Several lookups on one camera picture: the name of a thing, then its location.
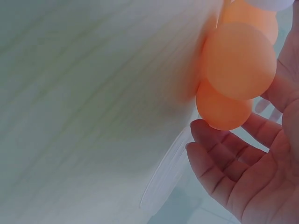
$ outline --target palm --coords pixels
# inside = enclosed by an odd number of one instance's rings
[[[291,157],[290,146],[281,133],[269,153],[236,183],[231,198],[232,202],[239,200],[239,203],[230,206],[242,223],[298,223],[299,176],[298,170],[292,167]]]

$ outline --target finger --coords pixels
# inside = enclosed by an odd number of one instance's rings
[[[270,101],[266,100],[266,99],[261,99],[257,105],[256,105],[256,108],[255,108],[255,111],[257,113],[261,113],[263,112],[268,106],[270,105]]]
[[[274,108],[272,114],[269,117],[269,120],[271,120],[273,122],[278,122],[278,120],[281,118],[281,116],[282,116],[282,113],[278,109]]]
[[[193,121],[190,127],[194,140],[201,143],[207,150],[215,147],[219,143],[219,139],[225,138],[230,133],[211,128],[203,119]]]
[[[258,142],[270,148],[277,135],[283,130],[282,126],[252,113],[242,126]]]
[[[235,182],[220,171],[199,143],[189,143],[186,149],[191,167],[202,186],[211,197],[226,207]]]
[[[228,135],[222,144],[231,152],[236,160],[249,166],[256,164],[266,153],[240,139],[235,134]]]
[[[277,74],[263,97],[284,113],[291,104],[299,104],[299,88],[297,84]]]
[[[249,145],[233,133],[211,128],[204,120],[192,122],[191,132],[195,141],[200,142],[207,151],[219,148],[220,152],[216,152],[215,157],[223,158],[221,152],[229,150],[234,159],[252,166],[265,155],[265,152]]]

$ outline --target white surface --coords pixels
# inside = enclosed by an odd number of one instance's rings
[[[194,108],[188,123],[197,118],[198,112]],[[175,139],[154,172],[140,202],[142,210],[153,216],[164,205],[188,164],[185,145],[191,141],[193,137],[188,126]]]
[[[294,0],[245,0],[247,3],[266,11],[282,11],[290,7]]]
[[[148,221],[141,197],[194,107],[178,80],[220,3],[1,2],[1,224]]]

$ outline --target white fabric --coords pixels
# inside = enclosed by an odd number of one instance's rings
[[[172,86],[220,4],[2,1],[0,223],[146,223],[141,197],[194,107]]]

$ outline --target orange sphere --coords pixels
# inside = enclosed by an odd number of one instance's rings
[[[204,79],[197,91],[196,104],[200,116],[211,127],[226,131],[245,123],[251,114],[253,100],[234,100],[225,97]]]
[[[276,73],[276,55],[269,40],[245,23],[220,25],[207,38],[201,72],[221,94],[239,100],[263,94]]]
[[[272,44],[278,37],[276,13],[253,7],[244,0],[236,0],[225,10],[223,23],[243,22],[261,31]]]

